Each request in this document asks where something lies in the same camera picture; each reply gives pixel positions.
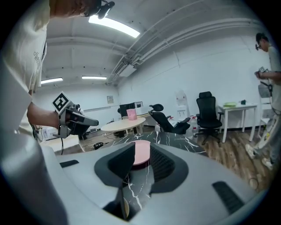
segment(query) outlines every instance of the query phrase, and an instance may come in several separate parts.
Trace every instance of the ceiling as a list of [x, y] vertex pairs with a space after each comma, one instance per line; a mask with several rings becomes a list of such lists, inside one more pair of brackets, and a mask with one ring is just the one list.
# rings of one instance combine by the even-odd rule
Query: ceiling
[[[124, 59], [129, 62], [138, 57], [147, 60], [170, 46], [169, 42], [178, 43], [188, 35], [194, 36], [194, 32], [200, 35], [202, 30], [198, 27], [202, 24], [207, 23], [200, 29], [209, 32], [213, 21], [212, 27], [217, 27], [219, 20], [234, 26], [233, 20], [237, 18], [257, 19], [239, 0], [115, 0], [107, 17], [137, 30], [140, 36], [133, 38], [108, 27], [90, 24], [88, 18], [50, 20], [42, 79], [62, 77], [64, 81], [45, 84], [45, 87], [81, 83], [116, 85], [122, 79], [113, 75], [113, 71]], [[81, 76], [95, 75], [108, 79], [81, 79]]]

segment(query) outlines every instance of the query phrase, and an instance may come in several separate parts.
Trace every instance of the black office chair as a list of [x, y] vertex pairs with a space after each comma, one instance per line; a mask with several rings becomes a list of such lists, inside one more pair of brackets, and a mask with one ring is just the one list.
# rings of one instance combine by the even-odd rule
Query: black office chair
[[174, 134], [186, 134], [186, 130], [190, 127], [190, 125], [187, 123], [190, 120], [189, 117], [186, 118], [184, 121], [178, 123], [175, 127], [173, 127], [168, 121], [171, 116], [165, 116], [161, 112], [164, 109], [161, 104], [150, 105], [149, 107], [153, 108], [153, 110], [149, 111], [149, 114], [160, 125], [161, 131]]
[[216, 128], [221, 127], [221, 115], [223, 112], [219, 112], [220, 119], [216, 116], [216, 98], [212, 96], [211, 92], [202, 92], [199, 94], [199, 98], [196, 100], [199, 107], [200, 114], [197, 114], [198, 125], [205, 128], [200, 133], [196, 135], [206, 135], [202, 145], [204, 145], [209, 136], [212, 136], [218, 140], [220, 143], [220, 138], [218, 137], [218, 130]]

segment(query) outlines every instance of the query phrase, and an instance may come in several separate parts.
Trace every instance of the white desk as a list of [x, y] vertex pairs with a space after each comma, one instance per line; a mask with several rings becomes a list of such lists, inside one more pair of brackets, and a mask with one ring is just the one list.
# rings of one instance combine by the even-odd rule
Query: white desk
[[130, 128], [140, 127], [140, 133], [142, 133], [141, 124], [145, 122], [145, 118], [138, 117], [136, 120], [119, 120], [113, 123], [104, 125], [101, 130], [106, 132], [117, 132], [117, 131], [127, 131]]
[[246, 102], [246, 105], [241, 105], [241, 103], [238, 103], [237, 106], [235, 107], [224, 107], [223, 104], [219, 104], [219, 109], [224, 112], [224, 131], [223, 131], [223, 143], [225, 143], [225, 139], [227, 137], [227, 124], [228, 124], [228, 112], [231, 111], [238, 111], [238, 110], [243, 110], [242, 111], [242, 132], [245, 131], [245, 118], [246, 118], [246, 110], [248, 109], [254, 109], [254, 117], [252, 118], [252, 131], [250, 135], [249, 141], [251, 142], [254, 137], [255, 133], [255, 127], [256, 127], [256, 109], [257, 109], [257, 104], [254, 103], [249, 103]]
[[[150, 116], [150, 114], [146, 113], [146, 114], [143, 114], [143, 115], [137, 115], [137, 118], [141, 118], [141, 117], [145, 118], [145, 117], [148, 117], [148, 116]], [[128, 116], [123, 116], [122, 119], [128, 119]]]

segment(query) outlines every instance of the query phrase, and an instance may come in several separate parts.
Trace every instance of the black marble table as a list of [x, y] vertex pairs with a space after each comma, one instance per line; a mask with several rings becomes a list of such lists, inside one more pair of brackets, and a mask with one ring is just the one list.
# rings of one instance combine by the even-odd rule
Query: black marble table
[[[102, 148], [114, 146], [122, 143], [129, 143], [136, 140], [146, 140], [152, 143], [168, 145], [184, 151], [194, 152], [203, 156], [208, 156], [206, 151], [197, 143], [183, 135], [166, 132], [149, 132], [143, 134], [130, 134], [104, 145]], [[132, 218], [137, 212], [143, 209], [149, 201], [149, 192], [154, 183], [153, 169], [149, 161], [144, 165], [133, 167], [128, 177], [124, 180], [123, 194], [128, 201], [130, 214], [128, 219]]]

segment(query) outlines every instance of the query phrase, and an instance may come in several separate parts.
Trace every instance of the white wall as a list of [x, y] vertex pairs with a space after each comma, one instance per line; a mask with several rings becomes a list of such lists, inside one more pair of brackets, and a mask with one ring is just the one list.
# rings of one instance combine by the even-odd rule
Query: white wall
[[[80, 104], [86, 116], [98, 120], [99, 127], [110, 122], [112, 118], [117, 121], [120, 117], [117, 112], [119, 99], [115, 87], [72, 85], [62, 88], [42, 88], [32, 95], [32, 101], [43, 109], [54, 110], [51, 103], [61, 91], [64, 91], [74, 104]], [[110, 95], [114, 98], [113, 104], [107, 103], [107, 96]]]
[[[250, 28], [221, 30], [162, 51], [122, 80], [118, 86], [120, 103], [160, 103], [166, 115], [176, 116], [174, 91], [179, 89], [187, 95], [191, 115], [199, 113], [196, 99], [204, 91], [212, 92], [218, 103], [244, 99], [259, 103], [254, 72], [261, 66], [270, 69], [270, 64], [268, 54], [254, 48], [256, 32]], [[252, 125], [252, 117], [253, 110], [247, 113], [246, 127]], [[229, 127], [241, 127], [241, 112], [230, 113]]]

